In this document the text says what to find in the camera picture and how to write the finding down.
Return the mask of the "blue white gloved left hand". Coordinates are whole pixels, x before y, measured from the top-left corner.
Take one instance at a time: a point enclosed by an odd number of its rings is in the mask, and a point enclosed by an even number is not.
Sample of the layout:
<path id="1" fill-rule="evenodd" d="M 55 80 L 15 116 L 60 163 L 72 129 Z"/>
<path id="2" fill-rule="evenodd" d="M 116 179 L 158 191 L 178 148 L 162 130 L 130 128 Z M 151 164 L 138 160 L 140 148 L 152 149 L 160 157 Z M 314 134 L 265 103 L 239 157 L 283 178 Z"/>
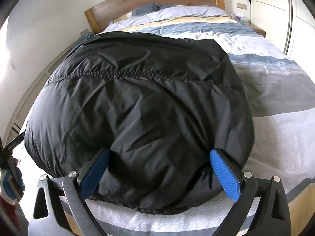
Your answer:
<path id="1" fill-rule="evenodd" d="M 25 184 L 22 180 L 22 173 L 21 170 L 16 166 L 16 173 L 17 173 L 17 184 L 22 192 L 25 190 Z M 4 201 L 14 206 L 17 201 L 17 195 L 12 190 L 12 179 L 14 179 L 12 175 L 12 171 L 10 169 L 1 169 L 1 197 L 4 199 Z"/>

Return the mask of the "red sleeve left forearm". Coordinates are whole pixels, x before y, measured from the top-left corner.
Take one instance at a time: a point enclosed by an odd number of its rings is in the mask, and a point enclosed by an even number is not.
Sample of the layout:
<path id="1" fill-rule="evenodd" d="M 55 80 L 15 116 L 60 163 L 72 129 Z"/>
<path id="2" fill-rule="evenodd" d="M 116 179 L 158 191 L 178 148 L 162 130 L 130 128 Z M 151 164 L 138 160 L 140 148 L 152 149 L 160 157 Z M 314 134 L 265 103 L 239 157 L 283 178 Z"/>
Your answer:
<path id="1" fill-rule="evenodd" d="M 1 205 L 3 206 L 6 214 L 10 218 L 13 225 L 16 227 L 18 231 L 20 231 L 19 221 L 16 214 L 16 202 L 15 201 L 7 201 L 3 197 L 1 197 Z"/>

